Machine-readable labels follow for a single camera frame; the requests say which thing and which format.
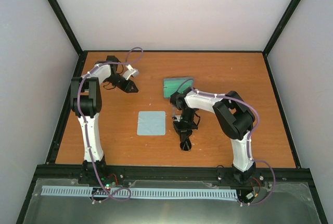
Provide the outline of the black round sunglasses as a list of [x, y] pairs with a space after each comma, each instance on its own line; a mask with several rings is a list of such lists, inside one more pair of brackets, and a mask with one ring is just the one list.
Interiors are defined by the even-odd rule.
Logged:
[[180, 148], [182, 151], [189, 152], [189, 151], [191, 151], [192, 144], [191, 144], [191, 142], [184, 141], [184, 142], [180, 143]]

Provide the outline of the grey green glasses case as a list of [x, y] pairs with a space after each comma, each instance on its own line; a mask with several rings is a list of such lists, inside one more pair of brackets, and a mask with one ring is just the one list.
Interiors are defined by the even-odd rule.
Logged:
[[182, 93], [193, 84], [193, 77], [175, 77], [163, 79], [163, 97], [170, 98], [174, 92]]

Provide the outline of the light blue cleaning cloth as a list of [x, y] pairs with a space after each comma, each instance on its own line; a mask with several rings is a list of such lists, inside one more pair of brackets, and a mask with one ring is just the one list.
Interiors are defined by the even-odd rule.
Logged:
[[166, 133], [164, 111], [140, 111], [138, 113], [137, 135], [163, 136]]

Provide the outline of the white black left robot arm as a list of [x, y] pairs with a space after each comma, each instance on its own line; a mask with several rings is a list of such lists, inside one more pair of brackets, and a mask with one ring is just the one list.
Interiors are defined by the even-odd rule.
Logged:
[[70, 84], [70, 107], [78, 118], [84, 142], [83, 169], [96, 183], [104, 183], [108, 170], [100, 142], [99, 115], [102, 109], [100, 85], [109, 82], [125, 93], [137, 93], [131, 80], [139, 74], [131, 64], [121, 63], [115, 56], [97, 61], [93, 68]]

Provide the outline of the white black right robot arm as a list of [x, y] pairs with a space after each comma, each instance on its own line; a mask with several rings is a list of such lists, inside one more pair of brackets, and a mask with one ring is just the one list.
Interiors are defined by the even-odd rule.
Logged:
[[173, 127], [180, 137], [181, 150], [190, 151], [192, 148], [190, 136], [199, 125], [194, 121], [198, 116], [196, 111], [201, 109], [214, 113], [223, 133], [232, 143], [234, 180], [239, 184], [249, 180], [255, 172], [250, 137], [255, 116], [237, 92], [209, 96], [187, 88], [182, 93], [174, 92], [170, 103], [181, 111], [180, 115], [173, 116]]

